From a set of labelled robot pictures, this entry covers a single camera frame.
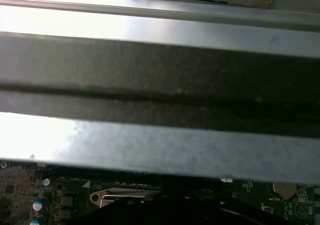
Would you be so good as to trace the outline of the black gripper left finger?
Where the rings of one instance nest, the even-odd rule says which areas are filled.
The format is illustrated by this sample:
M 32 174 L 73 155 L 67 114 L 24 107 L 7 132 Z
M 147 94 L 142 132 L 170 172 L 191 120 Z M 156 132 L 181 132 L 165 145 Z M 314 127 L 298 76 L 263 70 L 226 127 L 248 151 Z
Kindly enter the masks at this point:
M 152 200 L 124 197 L 79 218 L 81 225 L 178 225 L 190 222 L 182 196 L 158 194 Z

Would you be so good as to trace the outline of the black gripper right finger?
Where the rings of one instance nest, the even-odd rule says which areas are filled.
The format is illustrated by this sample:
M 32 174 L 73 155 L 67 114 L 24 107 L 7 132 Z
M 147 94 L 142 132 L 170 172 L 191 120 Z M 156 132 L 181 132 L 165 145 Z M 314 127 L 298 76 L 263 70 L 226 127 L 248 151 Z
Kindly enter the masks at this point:
M 290 222 L 274 214 L 229 197 L 206 200 L 196 193 L 189 195 L 195 207 L 191 209 L 191 225 L 289 225 Z

